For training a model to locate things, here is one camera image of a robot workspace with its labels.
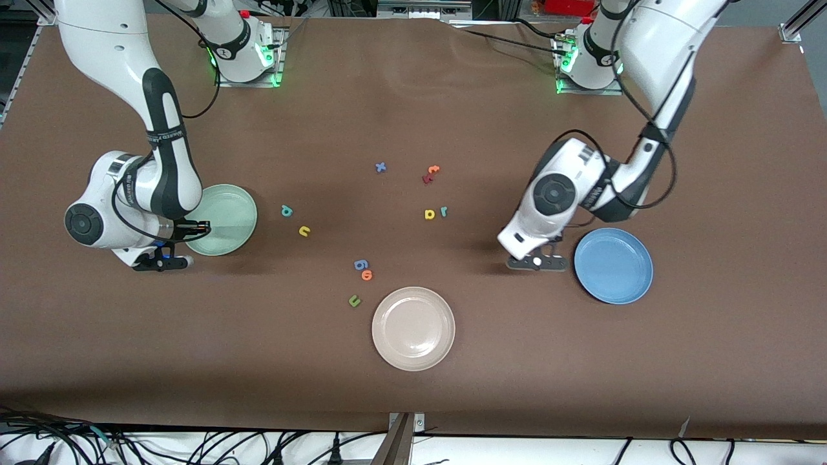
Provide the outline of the green plate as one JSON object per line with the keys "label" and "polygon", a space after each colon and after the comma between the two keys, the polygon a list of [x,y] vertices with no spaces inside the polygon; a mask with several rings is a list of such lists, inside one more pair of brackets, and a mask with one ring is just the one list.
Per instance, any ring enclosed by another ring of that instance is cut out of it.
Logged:
{"label": "green plate", "polygon": [[188,243],[191,250],[204,256],[222,256],[239,250],[256,230],[258,210],[254,198],[245,189],[219,183],[203,190],[198,208],[187,220],[209,221],[211,232]]}

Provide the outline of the blue plate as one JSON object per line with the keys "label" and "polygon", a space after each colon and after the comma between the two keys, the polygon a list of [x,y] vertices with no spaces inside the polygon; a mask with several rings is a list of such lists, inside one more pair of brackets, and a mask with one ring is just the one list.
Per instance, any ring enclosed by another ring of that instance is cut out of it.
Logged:
{"label": "blue plate", "polygon": [[596,229],[582,236],[574,253],[576,279],[606,304],[631,304],[644,297],[654,265],[643,242],[622,229]]}

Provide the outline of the brown table cover mat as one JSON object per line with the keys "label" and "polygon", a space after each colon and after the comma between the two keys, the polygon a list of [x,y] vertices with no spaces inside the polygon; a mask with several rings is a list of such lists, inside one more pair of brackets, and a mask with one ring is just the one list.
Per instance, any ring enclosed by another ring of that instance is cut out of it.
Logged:
{"label": "brown table cover mat", "polygon": [[[143,123],[43,30],[0,129],[0,404],[353,431],[421,411],[438,433],[491,435],[674,437],[691,416],[696,437],[827,438],[827,120],[774,28],[701,47],[676,187],[620,224],[654,262],[626,305],[572,271],[509,270],[496,239],[564,130],[629,155],[644,119],[625,98],[556,94],[538,51],[434,20],[312,19],[288,45],[280,87],[222,89],[187,123],[205,185],[254,196],[254,235],[136,272],[77,244],[64,212],[101,154],[147,153]],[[419,373],[370,329],[410,286],[457,327]]]}

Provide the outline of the beige plate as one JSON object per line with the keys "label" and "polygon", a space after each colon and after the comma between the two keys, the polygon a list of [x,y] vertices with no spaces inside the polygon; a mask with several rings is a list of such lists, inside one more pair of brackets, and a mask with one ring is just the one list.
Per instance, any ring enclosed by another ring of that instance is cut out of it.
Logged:
{"label": "beige plate", "polygon": [[455,318],[436,291],[403,287],[376,306],[372,318],[375,350],[391,367],[419,373],[436,367],[452,349]]}

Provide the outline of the red box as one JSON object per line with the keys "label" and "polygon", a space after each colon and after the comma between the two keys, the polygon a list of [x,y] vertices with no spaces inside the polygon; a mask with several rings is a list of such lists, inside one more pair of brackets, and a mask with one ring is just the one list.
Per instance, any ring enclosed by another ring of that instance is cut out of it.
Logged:
{"label": "red box", "polygon": [[543,9],[549,15],[587,17],[597,0],[543,0]]}

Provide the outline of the grey metal box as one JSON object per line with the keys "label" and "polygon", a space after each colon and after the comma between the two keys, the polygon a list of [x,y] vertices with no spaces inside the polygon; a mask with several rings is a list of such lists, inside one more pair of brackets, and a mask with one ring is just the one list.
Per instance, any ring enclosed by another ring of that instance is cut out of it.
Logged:
{"label": "grey metal box", "polygon": [[472,0],[378,0],[376,17],[471,21]]}

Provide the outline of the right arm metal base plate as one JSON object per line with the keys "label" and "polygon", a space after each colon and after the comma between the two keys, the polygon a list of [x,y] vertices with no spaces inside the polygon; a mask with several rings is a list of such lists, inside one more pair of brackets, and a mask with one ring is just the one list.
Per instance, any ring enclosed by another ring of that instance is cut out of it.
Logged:
{"label": "right arm metal base plate", "polygon": [[277,88],[286,61],[289,29],[273,27],[253,17],[244,20],[250,38],[236,51],[212,46],[211,53],[220,73],[222,87]]}

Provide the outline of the metal table bracket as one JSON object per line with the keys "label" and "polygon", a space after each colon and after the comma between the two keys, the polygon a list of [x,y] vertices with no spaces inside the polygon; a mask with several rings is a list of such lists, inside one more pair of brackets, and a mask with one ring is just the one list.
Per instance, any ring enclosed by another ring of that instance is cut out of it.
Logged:
{"label": "metal table bracket", "polygon": [[424,430],[424,413],[391,413],[389,430],[370,465],[410,465],[414,436]]}

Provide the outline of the aluminium frame profile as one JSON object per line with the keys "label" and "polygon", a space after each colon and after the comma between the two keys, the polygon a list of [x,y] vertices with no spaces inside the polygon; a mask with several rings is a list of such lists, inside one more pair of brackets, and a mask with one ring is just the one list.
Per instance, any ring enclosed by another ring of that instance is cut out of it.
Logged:
{"label": "aluminium frame profile", "polygon": [[54,0],[0,0],[0,129],[42,30],[54,26],[56,16]]}
{"label": "aluminium frame profile", "polygon": [[827,0],[806,0],[785,23],[778,26],[778,35],[782,43],[800,43],[801,32],[825,11]]}

